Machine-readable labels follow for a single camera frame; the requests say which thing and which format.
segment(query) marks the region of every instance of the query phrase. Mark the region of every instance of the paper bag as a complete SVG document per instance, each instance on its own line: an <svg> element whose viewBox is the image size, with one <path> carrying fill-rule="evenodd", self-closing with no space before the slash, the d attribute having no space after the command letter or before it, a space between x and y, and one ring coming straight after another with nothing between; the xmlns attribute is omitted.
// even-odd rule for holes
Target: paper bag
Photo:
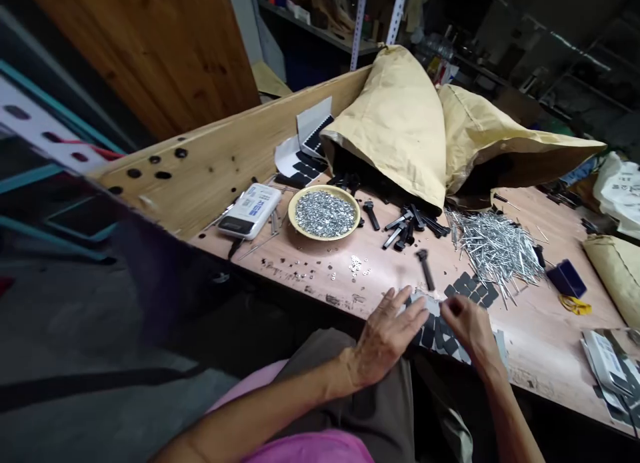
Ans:
<svg viewBox="0 0 640 463"><path fill-rule="evenodd" d="M625 322L640 329L640 248L610 235L582 245Z"/></svg>
<svg viewBox="0 0 640 463"><path fill-rule="evenodd" d="M640 239L640 171L638 164L623 162L615 152L607 155L593 185L600 211L620 223L618 231Z"/></svg>
<svg viewBox="0 0 640 463"><path fill-rule="evenodd" d="M360 96L321 133L442 209L445 125L438 94L406 48L381 50ZM330 146L325 147L331 162Z"/></svg>
<svg viewBox="0 0 640 463"><path fill-rule="evenodd" d="M438 95L447 137L447 195L486 197L496 187L547 183L606 146L526 129L484 97L455 85L443 85Z"/></svg>

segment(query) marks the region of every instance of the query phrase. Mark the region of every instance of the pink shirt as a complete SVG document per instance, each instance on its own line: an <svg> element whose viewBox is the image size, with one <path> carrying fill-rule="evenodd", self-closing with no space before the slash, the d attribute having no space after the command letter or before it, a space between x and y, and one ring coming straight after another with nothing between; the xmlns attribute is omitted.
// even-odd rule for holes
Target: pink shirt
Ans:
<svg viewBox="0 0 640 463"><path fill-rule="evenodd" d="M360 438L340 430L300 433L262 446L245 463L374 463Z"/></svg>

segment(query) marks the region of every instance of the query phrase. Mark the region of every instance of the yellow cord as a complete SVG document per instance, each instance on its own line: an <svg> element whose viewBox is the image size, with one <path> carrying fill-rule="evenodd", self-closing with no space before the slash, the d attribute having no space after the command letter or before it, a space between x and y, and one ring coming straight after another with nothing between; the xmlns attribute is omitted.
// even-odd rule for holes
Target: yellow cord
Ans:
<svg viewBox="0 0 640 463"><path fill-rule="evenodd" d="M574 296L559 295L560 303L565 310L575 313L576 315L591 314L591 305L578 300Z"/></svg>

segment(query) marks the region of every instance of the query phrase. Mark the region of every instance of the person's left hand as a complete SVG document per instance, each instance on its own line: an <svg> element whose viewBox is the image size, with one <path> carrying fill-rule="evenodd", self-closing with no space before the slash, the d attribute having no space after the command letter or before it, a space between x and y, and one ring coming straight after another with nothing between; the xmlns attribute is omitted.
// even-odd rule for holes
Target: person's left hand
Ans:
<svg viewBox="0 0 640 463"><path fill-rule="evenodd" d="M356 347L344 350L341 355L356 391L382 380L427 321L429 311L425 308L424 297L396 316L410 294L410 286L398 295L390 288L371 313Z"/></svg>

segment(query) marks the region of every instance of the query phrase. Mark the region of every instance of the lap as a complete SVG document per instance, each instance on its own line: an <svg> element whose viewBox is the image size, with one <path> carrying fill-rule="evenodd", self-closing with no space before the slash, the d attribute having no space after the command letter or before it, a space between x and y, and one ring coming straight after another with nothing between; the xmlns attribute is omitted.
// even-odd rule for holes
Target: lap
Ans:
<svg viewBox="0 0 640 463"><path fill-rule="evenodd" d="M311 370L355 343L333 328L317 330L289 359L275 381ZM273 439L330 428L356 435L377 462L415 461L409 363L401 358L376 385L315 408Z"/></svg>

